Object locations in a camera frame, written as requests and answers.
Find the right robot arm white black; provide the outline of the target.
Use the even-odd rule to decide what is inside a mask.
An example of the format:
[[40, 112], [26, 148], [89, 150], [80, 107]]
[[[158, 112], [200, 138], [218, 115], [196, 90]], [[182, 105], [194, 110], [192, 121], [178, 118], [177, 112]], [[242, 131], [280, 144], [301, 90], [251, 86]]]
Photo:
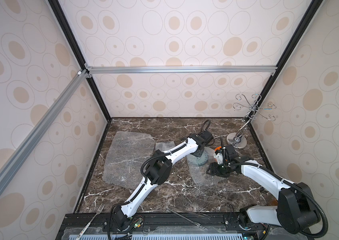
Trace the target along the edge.
[[242, 229], [251, 224], [268, 224], [310, 238], [327, 234], [327, 216], [307, 184], [282, 178], [250, 157], [240, 156], [232, 146], [215, 149], [214, 159], [206, 171], [208, 175], [228, 178], [233, 173], [242, 174], [277, 199], [277, 206], [250, 205], [240, 209], [237, 220]]

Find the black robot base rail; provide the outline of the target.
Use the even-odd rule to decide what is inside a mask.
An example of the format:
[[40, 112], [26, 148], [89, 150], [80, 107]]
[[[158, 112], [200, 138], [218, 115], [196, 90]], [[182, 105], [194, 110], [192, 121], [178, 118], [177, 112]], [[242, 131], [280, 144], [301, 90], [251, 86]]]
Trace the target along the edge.
[[[64, 217], [56, 239], [75, 240], [92, 219], [93, 214], [68, 214]], [[129, 230], [121, 232], [109, 223], [108, 214], [98, 215], [81, 237], [82, 240], [305, 240], [281, 227], [251, 224], [240, 227], [234, 213], [191, 214], [139, 213]]]

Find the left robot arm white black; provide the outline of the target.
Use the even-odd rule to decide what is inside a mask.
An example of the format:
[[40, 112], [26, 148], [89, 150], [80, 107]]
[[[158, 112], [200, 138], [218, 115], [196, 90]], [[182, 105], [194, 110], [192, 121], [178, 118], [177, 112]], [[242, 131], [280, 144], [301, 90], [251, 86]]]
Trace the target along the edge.
[[172, 149], [164, 152], [155, 151], [152, 157], [142, 164], [140, 168], [142, 180], [131, 196], [125, 202], [111, 208], [109, 223], [115, 221], [120, 230], [125, 230], [146, 197], [167, 181], [173, 165], [188, 155], [200, 157], [212, 139], [212, 133], [204, 130], [189, 135]]

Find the bubble wrap around orange plate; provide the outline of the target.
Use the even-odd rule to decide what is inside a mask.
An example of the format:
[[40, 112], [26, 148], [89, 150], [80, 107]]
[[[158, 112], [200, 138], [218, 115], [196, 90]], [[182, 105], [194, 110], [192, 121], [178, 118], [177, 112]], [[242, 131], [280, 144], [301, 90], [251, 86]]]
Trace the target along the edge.
[[143, 179], [141, 165], [152, 156], [154, 147], [149, 134], [117, 132], [105, 158], [103, 181], [134, 190]]

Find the teal patterned dinner plate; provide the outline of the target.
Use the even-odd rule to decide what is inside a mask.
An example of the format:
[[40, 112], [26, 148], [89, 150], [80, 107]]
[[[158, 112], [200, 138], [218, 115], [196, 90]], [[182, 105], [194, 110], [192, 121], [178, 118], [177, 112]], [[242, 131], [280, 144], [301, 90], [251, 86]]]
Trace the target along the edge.
[[208, 153], [204, 151], [201, 156], [196, 157], [194, 155], [189, 156], [189, 162], [195, 166], [203, 166], [208, 162]]

